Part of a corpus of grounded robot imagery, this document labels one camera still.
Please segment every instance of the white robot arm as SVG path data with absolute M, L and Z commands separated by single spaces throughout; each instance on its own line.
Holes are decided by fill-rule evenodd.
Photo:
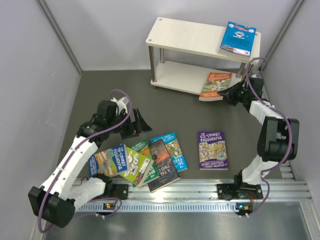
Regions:
M 263 79 L 250 77 L 252 88 L 261 99 Z M 297 119 L 284 119 L 271 108 L 275 109 L 266 99 L 263 103 L 257 100 L 247 83 L 239 82 L 226 90 L 220 91 L 223 100 L 235 106 L 242 103 L 246 110 L 261 124 L 259 140 L 257 143 L 257 156 L 251 164 L 234 176 L 234 183 L 218 184 L 218 198 L 221 200 L 232 199 L 263 199 L 261 191 L 262 179 L 269 173 L 269 169 L 275 167 L 284 160 L 292 160 L 297 155 L 299 138 L 299 121 Z M 291 145 L 289 145 L 289 132 L 286 121 L 291 128 Z
M 58 167 L 40 188 L 34 186 L 28 193 L 36 216 L 40 214 L 42 219 L 63 228 L 82 205 L 102 194 L 109 196 L 112 182 L 101 173 L 95 174 L 81 186 L 72 188 L 72 185 L 85 163 L 110 133 L 120 133 L 121 138 L 126 139 L 152 131 L 138 109 L 133 109 L 135 121 L 131 122 L 128 102 L 127 97 L 101 101 L 97 113 L 80 126 Z

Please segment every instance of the orange book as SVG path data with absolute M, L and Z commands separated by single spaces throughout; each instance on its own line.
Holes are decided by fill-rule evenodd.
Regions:
M 200 93 L 199 100 L 207 102 L 222 100 L 223 97 L 218 94 L 218 91 L 229 87 L 232 75 L 231 72 L 210 72 Z

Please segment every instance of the children's book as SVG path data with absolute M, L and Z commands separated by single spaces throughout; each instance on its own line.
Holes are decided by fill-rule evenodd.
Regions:
M 232 21 L 226 26 L 218 52 L 248 60 L 254 46 L 257 29 Z
M 210 72 L 200 93 L 199 100 L 206 102 L 222 100 L 223 96 L 219 95 L 218 91 L 229 87 L 232 75 L 231 72 Z
M 132 145 L 130 148 L 132 150 L 135 150 L 136 152 L 146 156 L 148 159 L 152 160 L 147 140 L 142 140 L 142 141 L 136 143 L 135 145 Z M 146 179 L 144 180 L 143 184 L 147 184 L 157 178 L 159 178 L 159 173 L 157 171 L 156 163 L 154 162 L 151 165 L 151 168 L 150 168 L 148 175 L 146 176 Z
M 104 174 L 113 177 L 130 170 L 124 144 L 96 153 L 89 158 L 89 176 Z
M 144 184 L 154 161 L 129 147 L 126 147 L 126 152 L 130 170 L 123 172 L 120 175 L 137 187 L 141 187 Z
M 227 170 L 228 158 L 223 131 L 198 133 L 200 170 Z
M 150 191 L 154 192 L 178 180 L 180 176 L 162 139 L 150 145 L 150 152 L 160 176 L 148 183 Z
M 172 132 L 162 136 L 151 138 L 151 143 L 154 143 L 159 139 L 163 140 L 166 149 L 169 151 L 169 154 L 172 158 L 172 161 L 176 170 L 178 172 L 186 170 L 188 168 L 187 163 L 186 163 L 185 157 L 182 154 L 176 134 Z

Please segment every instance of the blue book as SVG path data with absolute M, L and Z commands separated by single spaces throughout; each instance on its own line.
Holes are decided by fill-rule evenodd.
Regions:
M 97 173 L 113 177 L 130 170 L 127 156 L 127 147 L 124 144 L 92 155 L 89 158 L 90 178 Z
M 220 53 L 233 53 L 240 58 L 250 58 L 256 36 L 256 28 L 229 21 L 220 45 Z
M 178 143 L 176 134 L 172 132 L 166 135 L 151 138 L 151 143 L 153 144 L 159 139 L 163 140 L 165 147 L 168 150 L 170 157 L 172 158 L 175 169 L 178 172 L 188 169 L 185 157 L 182 155 L 182 151 Z

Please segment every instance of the green book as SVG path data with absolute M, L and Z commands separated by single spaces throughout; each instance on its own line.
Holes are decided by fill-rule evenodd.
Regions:
M 137 151 L 138 153 L 140 153 L 142 155 L 145 155 L 148 159 L 152 159 L 147 140 L 142 140 L 142 141 L 136 143 L 135 145 L 132 145 L 130 148 Z M 154 162 L 152 164 L 152 166 L 148 172 L 148 175 L 146 176 L 146 179 L 144 180 L 143 184 L 150 183 L 151 181 L 153 181 L 157 178 L 159 178 L 159 173 L 157 170 L 157 165 Z
M 126 147 L 126 154 L 129 160 L 130 170 L 125 171 L 120 175 L 137 187 L 141 187 L 144 184 L 154 161 L 129 147 Z

